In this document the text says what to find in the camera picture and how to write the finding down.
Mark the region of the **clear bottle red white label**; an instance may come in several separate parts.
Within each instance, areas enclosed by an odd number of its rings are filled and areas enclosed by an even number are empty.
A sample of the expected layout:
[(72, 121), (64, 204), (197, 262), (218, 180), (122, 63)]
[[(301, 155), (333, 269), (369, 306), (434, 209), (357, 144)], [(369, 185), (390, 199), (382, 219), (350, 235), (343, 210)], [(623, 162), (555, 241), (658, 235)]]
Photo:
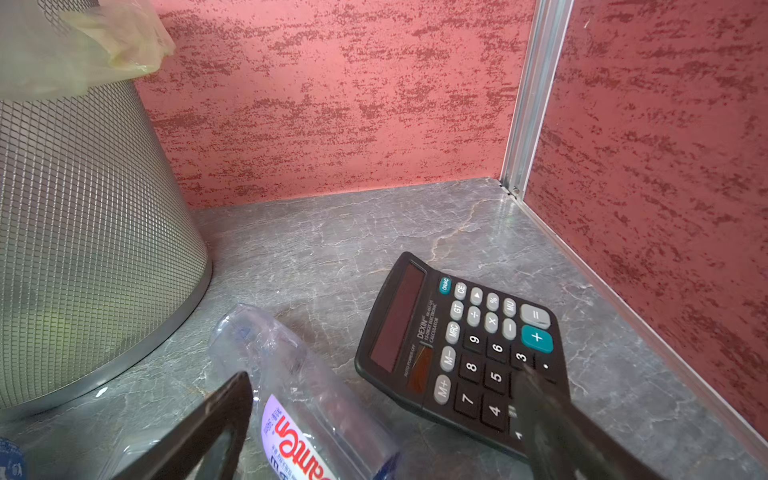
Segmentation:
[(249, 375), (246, 439), (259, 441), (278, 478), (396, 477), (400, 452), (392, 436), (321, 358), (264, 310), (236, 305), (214, 328), (208, 354), (223, 384), (239, 371)]

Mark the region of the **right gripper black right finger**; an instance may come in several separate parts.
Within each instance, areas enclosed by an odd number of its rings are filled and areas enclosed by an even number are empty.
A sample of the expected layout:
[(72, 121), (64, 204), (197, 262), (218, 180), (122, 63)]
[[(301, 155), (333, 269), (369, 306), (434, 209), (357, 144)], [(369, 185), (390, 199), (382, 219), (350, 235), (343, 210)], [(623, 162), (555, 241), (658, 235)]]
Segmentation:
[(660, 477), (528, 366), (514, 380), (513, 403), (536, 479)]

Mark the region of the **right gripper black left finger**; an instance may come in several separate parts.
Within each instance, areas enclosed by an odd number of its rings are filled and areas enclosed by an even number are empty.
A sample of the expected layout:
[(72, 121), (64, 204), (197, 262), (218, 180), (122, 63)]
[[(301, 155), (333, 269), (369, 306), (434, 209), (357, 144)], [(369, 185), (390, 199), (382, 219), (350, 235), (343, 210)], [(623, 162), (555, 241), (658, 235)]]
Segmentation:
[(116, 477), (233, 479), (252, 409), (250, 377), (239, 371)]

